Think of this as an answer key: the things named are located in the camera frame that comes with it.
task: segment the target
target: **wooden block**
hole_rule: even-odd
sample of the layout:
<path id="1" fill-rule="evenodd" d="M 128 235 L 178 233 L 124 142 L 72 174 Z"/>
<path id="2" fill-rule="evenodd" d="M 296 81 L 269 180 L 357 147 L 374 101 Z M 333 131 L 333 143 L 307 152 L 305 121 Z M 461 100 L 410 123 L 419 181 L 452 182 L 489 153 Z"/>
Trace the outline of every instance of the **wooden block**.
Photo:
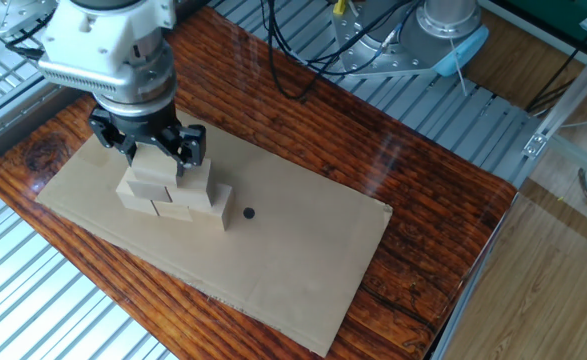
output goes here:
<path id="1" fill-rule="evenodd" d="M 117 196 L 120 198 L 120 201 L 122 201 L 122 205 L 124 205 L 124 207 L 127 209 L 157 216 L 155 206 L 153 206 L 153 203 L 150 200 L 140 199 L 133 194 L 133 191 L 127 182 L 127 177 L 132 176 L 133 172 L 131 169 L 127 169 L 124 173 L 124 176 L 122 177 L 122 180 L 120 181 L 120 184 L 115 189 Z"/>
<path id="2" fill-rule="evenodd" d="M 128 180 L 133 195 L 140 199 L 171 202 L 166 187 L 163 185 L 148 183 L 137 179 Z"/>
<path id="3" fill-rule="evenodd" d="M 229 214 L 233 206 L 233 188 L 224 185 L 215 185 L 213 206 L 208 210 L 189 209 L 193 222 L 204 223 L 206 226 L 226 230 L 229 225 Z"/>
<path id="4" fill-rule="evenodd" d="M 210 185 L 210 173 L 211 159 L 204 159 L 201 166 L 185 170 L 177 186 L 166 188 L 171 201 L 190 209 L 210 209 L 215 188 Z"/>
<path id="5" fill-rule="evenodd" d="M 177 185 L 177 162 L 155 146 L 138 144 L 131 168 L 140 181 L 164 186 Z"/>
<path id="6" fill-rule="evenodd" d="M 157 214 L 161 217 L 168 217 L 182 221 L 193 221 L 191 212 L 186 206 L 161 201 L 154 201 L 153 205 L 155 206 L 155 210 L 157 210 Z"/>

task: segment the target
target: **glossy wood tabletop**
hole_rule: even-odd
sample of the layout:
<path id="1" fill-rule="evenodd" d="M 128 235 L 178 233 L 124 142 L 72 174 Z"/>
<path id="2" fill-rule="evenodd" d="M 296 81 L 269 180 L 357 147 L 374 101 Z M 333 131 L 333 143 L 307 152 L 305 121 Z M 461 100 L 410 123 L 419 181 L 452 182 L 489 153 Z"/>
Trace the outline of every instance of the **glossy wood tabletop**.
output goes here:
<path id="1" fill-rule="evenodd" d="M 284 99 L 267 45 L 209 8 L 168 41 L 180 110 L 393 207 L 328 358 L 422 358 L 516 190 L 328 81 Z M 313 77 L 275 61 L 289 91 Z M 176 356 L 316 357 L 34 202 L 91 135 L 93 105 L 79 99 L 0 158 L 0 197 Z"/>

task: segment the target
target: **black cable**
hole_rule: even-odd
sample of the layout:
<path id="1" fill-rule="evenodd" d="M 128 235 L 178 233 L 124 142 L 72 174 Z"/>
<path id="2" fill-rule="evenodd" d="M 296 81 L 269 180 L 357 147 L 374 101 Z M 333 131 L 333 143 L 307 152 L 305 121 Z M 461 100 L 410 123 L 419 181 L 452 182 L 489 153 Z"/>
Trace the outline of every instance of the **black cable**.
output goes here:
<path id="1" fill-rule="evenodd" d="M 536 105 L 536 103 L 540 100 L 540 97 L 546 92 L 546 90 L 551 86 L 551 84 L 553 84 L 553 82 L 560 76 L 560 74 L 562 73 L 562 71 L 564 71 L 564 69 L 566 69 L 566 67 L 571 63 L 571 60 L 573 60 L 573 58 L 575 58 L 575 56 L 580 52 L 579 48 L 582 45 L 585 45 L 587 42 L 587 35 L 584 39 L 582 39 L 582 41 L 580 42 L 579 46 L 575 48 L 575 50 L 573 51 L 573 53 L 571 53 L 571 55 L 568 57 L 568 59 L 566 59 L 566 61 L 564 62 L 564 64 L 562 64 L 562 66 L 560 66 L 560 68 L 555 72 L 555 74 L 551 77 L 551 79 L 546 83 L 546 85 L 544 85 L 544 87 L 542 87 L 542 89 L 535 95 L 535 97 L 533 98 L 533 100 L 531 100 L 531 102 L 526 106 L 526 112 L 531 112 L 531 110 L 533 109 L 533 107 Z"/>
<path id="2" fill-rule="evenodd" d="M 399 8 L 400 8 L 400 7 L 402 7 L 402 6 L 404 6 L 404 5 L 405 5 L 405 4 L 407 4 L 408 2 L 409 2 L 409 1 L 404 1 L 402 4 L 397 4 L 397 5 L 399 5 L 399 6 L 393 6 L 392 8 L 389 8 L 389 9 L 388 9 L 388 10 L 387 10 L 385 13 L 383 13 L 383 14 L 381 15 L 381 16 L 385 17 L 385 19 L 384 19 L 384 20 L 382 20 L 382 21 L 384 21 L 384 22 L 388 21 L 388 19 L 389 19 L 389 18 L 390 18 L 390 17 L 393 15 L 393 13 L 394 13 L 395 11 L 397 11 L 397 9 L 399 9 Z M 266 20 L 265 20 L 265 12 L 264 12 L 264 2 L 263 2 L 263 0 L 261 0 L 261 5 L 262 5 L 262 9 L 261 9 L 261 10 L 262 10 L 262 23 L 263 23 L 263 25 L 264 25 L 264 28 L 268 30 L 268 26 L 267 26 L 267 25 L 266 25 L 266 23 L 265 23 L 265 22 L 266 22 Z M 378 17 L 378 18 L 377 18 L 377 19 L 376 19 L 376 20 L 373 22 L 373 24 L 376 24 L 376 23 L 377 23 L 377 22 L 379 22 L 380 20 L 381 20 L 381 19 Z M 382 24 L 379 24 L 379 25 L 375 26 L 373 29 L 369 29 L 369 30 L 368 30 L 368 31 L 366 31 L 364 34 L 361 34 L 361 35 L 359 35 L 359 34 L 358 34 L 358 35 L 356 35 L 356 37 L 357 37 L 357 38 L 358 38 L 358 40 L 359 40 L 360 38 L 362 38 L 362 36 L 364 36 L 365 34 L 368 34 L 368 33 L 370 33 L 371 31 L 373 31 L 373 30 L 375 30 L 375 29 L 379 28 L 379 27 L 380 27 L 381 25 L 383 25 L 383 24 L 384 24 L 384 23 L 382 23 Z M 336 60 L 338 60 L 338 58 L 337 58 L 337 57 L 339 57 L 339 55 L 341 55 L 342 53 L 344 53 L 344 51 L 348 50 L 348 48 L 347 48 L 347 49 L 344 49 L 344 50 L 338 50 L 338 51 L 335 51 L 335 52 L 333 52 L 333 53 L 331 53 L 331 54 L 324 55 L 324 56 L 322 56 L 322 57 L 319 57 L 319 58 L 310 59 L 310 60 L 303 60 L 303 59 L 300 59 L 300 58 L 298 58 L 298 57 L 292 56 L 292 54 L 290 53 L 290 51 L 291 51 L 292 49 L 291 49 L 291 47 L 288 45 L 288 43 L 286 42 L 286 39 L 284 38 L 284 36 L 282 36 L 282 33 L 279 31 L 279 25 L 277 24 L 277 21 L 275 21 L 275 26 L 276 26 L 276 34 L 275 34 L 275 36 L 276 36 L 276 41 L 278 42 L 278 46 L 280 47 L 280 50 L 281 50 L 282 52 L 284 52 L 286 55 L 288 55 L 288 56 L 291 56 L 292 58 L 296 59 L 297 61 L 300 61 L 300 62 L 302 62 L 304 65 L 308 65 L 308 66 L 310 66 L 311 64 L 322 64 L 322 65 L 324 65 L 324 64 L 325 64 L 325 61 L 329 61 L 329 64 L 332 64 L 332 63 L 334 63 Z M 339 74 L 338 74 L 338 73 L 333 73 L 333 75 L 344 75 L 345 73 L 346 73 L 346 72 L 342 72 L 342 73 L 339 73 Z"/>
<path id="3" fill-rule="evenodd" d="M 25 48 L 25 47 L 18 47 L 17 44 L 20 44 L 26 41 L 31 36 L 35 35 L 38 31 L 42 30 L 53 17 L 55 10 L 53 10 L 50 14 L 48 14 L 39 24 L 37 24 L 33 29 L 23 32 L 23 34 L 4 45 L 8 50 L 13 51 L 19 55 L 22 55 L 31 60 L 39 60 L 44 55 L 44 50 L 41 49 L 33 49 L 33 48 Z"/>
<path id="4" fill-rule="evenodd" d="M 413 11 L 415 11 L 415 9 L 417 9 L 418 5 L 420 5 L 421 3 L 422 3 L 422 0 L 415 0 L 415 3 L 413 4 L 413 6 L 411 6 L 409 11 L 406 12 L 406 16 L 404 16 L 404 19 L 402 19 L 402 26 L 400 27 L 400 31 L 397 32 L 397 41 L 398 42 L 400 42 L 400 39 L 401 39 L 400 36 L 402 36 L 402 31 L 404 30 L 404 27 L 406 26 L 406 22 L 411 17 L 411 14 L 413 14 Z"/>
<path id="5" fill-rule="evenodd" d="M 406 3 L 407 2 L 396 3 L 395 5 L 391 6 L 386 12 L 384 12 L 377 19 L 375 19 L 373 22 L 368 24 L 365 28 L 363 28 L 354 37 L 349 39 L 344 45 L 342 45 L 342 47 L 340 47 L 340 49 L 338 49 L 338 51 L 336 51 L 333 54 L 333 56 L 331 58 L 329 58 L 329 61 L 326 64 L 324 64 L 322 66 L 322 68 L 318 69 L 318 71 L 316 72 L 313 79 L 309 82 L 309 84 L 306 85 L 306 87 L 304 87 L 302 92 L 298 95 L 293 95 L 293 94 L 290 94 L 284 90 L 284 88 L 282 87 L 282 84 L 280 83 L 280 81 L 278 79 L 277 69 L 275 68 L 275 60 L 274 60 L 274 56 L 273 56 L 273 38 L 274 37 L 276 38 L 276 42 L 278 42 L 278 45 L 280 46 L 280 50 L 282 50 L 287 56 L 290 56 L 290 57 L 294 57 L 294 56 L 292 54 L 290 54 L 288 52 L 288 50 L 286 49 L 286 46 L 288 46 L 288 44 L 286 46 L 284 45 L 286 43 L 286 40 L 283 38 L 280 38 L 276 34 L 276 28 L 278 28 L 278 26 L 276 25 L 275 11 L 274 11 L 275 10 L 275 0 L 267 0 L 267 4 L 269 6 L 269 25 L 267 28 L 267 30 L 268 30 L 267 43 L 269 46 L 269 65 L 271 67 L 271 75 L 273 76 L 273 81 L 275 82 L 275 85 L 278 88 L 278 91 L 280 91 L 282 93 L 282 95 L 284 95 L 284 97 L 286 97 L 287 99 L 290 99 L 290 100 L 302 99 L 311 90 L 313 85 L 315 85 L 315 82 L 320 77 L 322 77 L 323 74 L 325 74 L 327 72 L 327 68 L 339 57 L 340 54 L 342 54 L 344 51 L 351 48 L 357 41 L 359 41 L 365 34 L 367 34 L 375 25 L 377 25 L 389 13 L 393 13 L 394 11 L 396 11 L 397 9 L 399 9 L 401 6 L 405 5 Z M 375 58 L 369 60 L 369 62 L 366 63 L 366 66 L 368 66 L 370 63 L 372 63 L 373 60 L 375 60 Z M 350 73 L 356 72 L 358 70 L 361 70 L 363 68 L 363 66 L 364 65 L 358 67 L 357 69 L 341 72 L 339 74 L 340 75 L 350 74 Z"/>

